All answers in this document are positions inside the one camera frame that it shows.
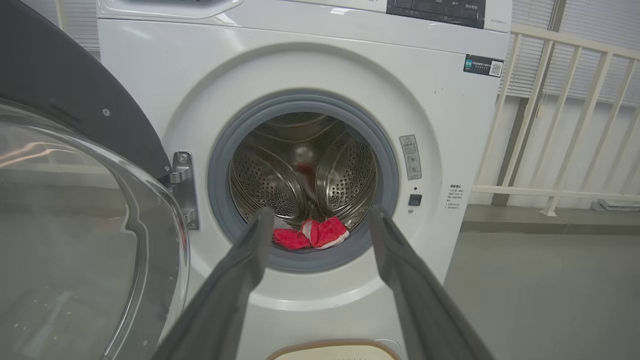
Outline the washing machine display panel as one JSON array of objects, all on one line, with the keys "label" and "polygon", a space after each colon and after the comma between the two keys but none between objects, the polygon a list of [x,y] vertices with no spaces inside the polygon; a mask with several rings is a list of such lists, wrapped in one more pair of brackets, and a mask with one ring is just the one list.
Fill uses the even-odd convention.
[{"label": "washing machine display panel", "polygon": [[485,10],[486,0],[387,0],[386,13],[483,29]]}]

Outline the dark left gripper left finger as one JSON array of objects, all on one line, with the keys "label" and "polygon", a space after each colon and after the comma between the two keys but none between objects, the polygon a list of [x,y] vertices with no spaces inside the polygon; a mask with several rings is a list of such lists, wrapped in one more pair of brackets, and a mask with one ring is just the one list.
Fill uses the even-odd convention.
[{"label": "dark left gripper left finger", "polygon": [[274,212],[258,210],[152,360],[236,360],[249,296],[265,275],[273,234]]}]

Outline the red and white garment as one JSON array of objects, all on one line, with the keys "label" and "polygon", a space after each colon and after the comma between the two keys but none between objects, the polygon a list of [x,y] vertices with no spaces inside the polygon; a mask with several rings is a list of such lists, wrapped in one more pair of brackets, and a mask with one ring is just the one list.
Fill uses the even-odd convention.
[{"label": "red and white garment", "polygon": [[309,218],[300,228],[291,227],[274,217],[272,242],[288,250],[328,249],[342,244],[350,235],[348,228],[334,216],[323,222]]}]

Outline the grey warning sticker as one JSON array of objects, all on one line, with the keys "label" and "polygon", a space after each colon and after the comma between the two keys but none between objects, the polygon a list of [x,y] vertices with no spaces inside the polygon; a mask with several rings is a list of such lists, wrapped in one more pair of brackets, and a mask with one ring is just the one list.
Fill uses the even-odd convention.
[{"label": "grey warning sticker", "polygon": [[422,168],[416,136],[414,134],[400,136],[399,141],[406,166],[407,180],[420,180]]}]

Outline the black QR code sticker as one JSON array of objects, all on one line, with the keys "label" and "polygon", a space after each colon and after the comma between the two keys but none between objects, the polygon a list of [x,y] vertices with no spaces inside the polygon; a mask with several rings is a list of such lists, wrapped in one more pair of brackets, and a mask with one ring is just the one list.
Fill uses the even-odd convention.
[{"label": "black QR code sticker", "polygon": [[504,66],[504,60],[467,54],[462,70],[465,73],[501,78]]}]

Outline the black round glass washer door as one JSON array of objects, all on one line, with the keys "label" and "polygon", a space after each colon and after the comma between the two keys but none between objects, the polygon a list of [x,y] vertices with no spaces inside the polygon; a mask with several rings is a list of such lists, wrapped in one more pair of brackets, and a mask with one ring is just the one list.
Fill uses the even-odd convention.
[{"label": "black round glass washer door", "polygon": [[152,360],[186,225],[150,121],[100,61],[0,0],[0,360]]}]

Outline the steel perforated washer drum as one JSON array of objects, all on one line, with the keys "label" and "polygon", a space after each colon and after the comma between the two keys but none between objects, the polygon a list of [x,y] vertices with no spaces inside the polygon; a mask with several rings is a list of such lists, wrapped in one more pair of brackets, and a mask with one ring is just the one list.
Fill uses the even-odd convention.
[{"label": "steel perforated washer drum", "polygon": [[245,221],[261,208],[295,229],[336,217],[356,228],[372,205],[378,159],[345,121],[290,112],[261,123],[240,142],[229,169],[233,202]]}]

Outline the cream basket with brown rim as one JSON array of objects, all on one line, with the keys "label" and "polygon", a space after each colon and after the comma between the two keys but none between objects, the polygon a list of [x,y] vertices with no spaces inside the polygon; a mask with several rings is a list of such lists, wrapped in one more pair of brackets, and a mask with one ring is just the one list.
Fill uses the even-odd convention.
[{"label": "cream basket with brown rim", "polygon": [[370,339],[333,339],[283,347],[265,360],[402,360],[390,347]]}]

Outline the metal door hinge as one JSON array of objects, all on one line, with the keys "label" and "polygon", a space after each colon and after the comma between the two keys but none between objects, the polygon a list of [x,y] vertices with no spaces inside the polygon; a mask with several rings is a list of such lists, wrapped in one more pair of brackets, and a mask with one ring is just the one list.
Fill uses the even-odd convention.
[{"label": "metal door hinge", "polygon": [[168,188],[180,207],[187,228],[193,231],[200,230],[201,221],[195,186],[194,157],[192,153],[177,151],[173,154],[173,162],[171,170],[169,171]]}]

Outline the white front-load washing machine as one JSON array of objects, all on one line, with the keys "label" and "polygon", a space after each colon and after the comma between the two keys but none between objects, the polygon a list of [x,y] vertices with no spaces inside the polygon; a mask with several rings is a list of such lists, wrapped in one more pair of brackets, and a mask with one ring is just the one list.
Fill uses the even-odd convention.
[{"label": "white front-load washing machine", "polygon": [[[352,101],[382,127],[400,180],[396,208],[386,212],[444,283],[501,83],[464,72],[464,63],[466,55],[505,61],[514,0],[486,0],[482,29],[387,14],[387,0],[96,2],[103,66],[172,162],[175,152],[192,153],[199,230],[189,233],[190,294],[237,241],[221,230],[208,196],[218,137],[254,101],[305,89]],[[417,180],[407,178],[399,139],[407,135],[418,145]],[[374,340],[409,360],[372,243],[322,272],[278,271],[268,260],[235,360],[343,339]]]}]

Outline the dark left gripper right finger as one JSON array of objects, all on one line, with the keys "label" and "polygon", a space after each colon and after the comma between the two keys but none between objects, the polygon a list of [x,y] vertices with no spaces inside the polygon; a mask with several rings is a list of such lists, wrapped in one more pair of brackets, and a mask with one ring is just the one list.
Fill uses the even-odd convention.
[{"label": "dark left gripper right finger", "polygon": [[382,207],[369,210],[375,262],[391,289],[407,360],[496,360]]}]

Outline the white window blinds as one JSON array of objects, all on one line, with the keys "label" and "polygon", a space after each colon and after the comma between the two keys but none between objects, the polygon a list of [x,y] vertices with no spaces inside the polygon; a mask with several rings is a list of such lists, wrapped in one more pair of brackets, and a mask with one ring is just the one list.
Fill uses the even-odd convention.
[{"label": "white window blinds", "polygon": [[[513,0],[512,22],[548,30],[556,0]],[[566,0],[560,26],[560,34],[640,51],[640,0]],[[507,95],[530,97],[540,63],[544,41],[523,37],[516,53]],[[543,91],[560,95],[565,73],[574,48],[557,44],[547,66],[548,73]],[[588,95],[600,55],[583,49],[580,53],[567,95],[584,100]],[[613,104],[626,82],[629,60],[614,56],[599,92],[598,101]],[[623,106],[640,105],[640,61],[636,64],[626,88]]]}]

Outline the white metal railing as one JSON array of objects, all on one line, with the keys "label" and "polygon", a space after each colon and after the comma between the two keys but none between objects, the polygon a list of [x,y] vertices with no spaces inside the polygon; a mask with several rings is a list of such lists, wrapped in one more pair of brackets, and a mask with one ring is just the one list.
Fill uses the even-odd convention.
[{"label": "white metal railing", "polygon": [[[529,97],[508,95],[523,37],[543,41]],[[574,48],[559,95],[544,92],[555,45]],[[585,99],[569,97],[582,50],[599,54]],[[629,60],[615,102],[598,101],[613,57]],[[587,208],[602,200],[640,207],[640,104],[622,105],[640,51],[573,34],[517,25],[510,36],[496,94],[493,121],[471,200],[478,204],[539,208]]]}]

